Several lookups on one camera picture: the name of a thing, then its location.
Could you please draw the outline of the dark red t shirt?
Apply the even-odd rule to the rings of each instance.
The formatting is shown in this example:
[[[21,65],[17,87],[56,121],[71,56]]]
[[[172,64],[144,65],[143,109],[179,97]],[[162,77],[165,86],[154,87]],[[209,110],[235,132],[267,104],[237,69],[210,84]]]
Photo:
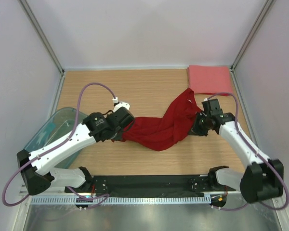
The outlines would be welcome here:
[[[185,139],[201,109],[187,88],[169,105],[163,117],[136,117],[122,141],[133,141],[154,151],[164,151]]]

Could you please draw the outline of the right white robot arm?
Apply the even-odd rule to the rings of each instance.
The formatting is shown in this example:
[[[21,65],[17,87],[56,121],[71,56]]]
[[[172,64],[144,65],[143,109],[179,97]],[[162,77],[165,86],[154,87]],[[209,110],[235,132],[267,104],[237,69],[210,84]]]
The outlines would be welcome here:
[[[215,131],[228,142],[245,168],[243,174],[227,166],[211,168],[208,187],[217,191],[228,186],[239,191],[249,204],[281,197],[284,193],[281,161],[264,154],[242,130],[236,116],[223,112],[217,99],[205,100],[202,105],[189,134],[207,136],[209,130]]]

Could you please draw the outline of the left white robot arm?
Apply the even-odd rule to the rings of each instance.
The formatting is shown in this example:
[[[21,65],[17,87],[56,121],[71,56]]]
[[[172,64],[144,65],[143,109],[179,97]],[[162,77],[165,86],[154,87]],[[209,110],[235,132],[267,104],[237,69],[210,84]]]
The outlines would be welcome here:
[[[86,193],[92,188],[92,178],[84,167],[62,169],[56,165],[74,153],[106,140],[115,140],[134,121],[130,105],[120,102],[108,115],[92,113],[69,132],[49,145],[17,153],[21,176],[29,195],[38,195],[50,187],[73,187]]]

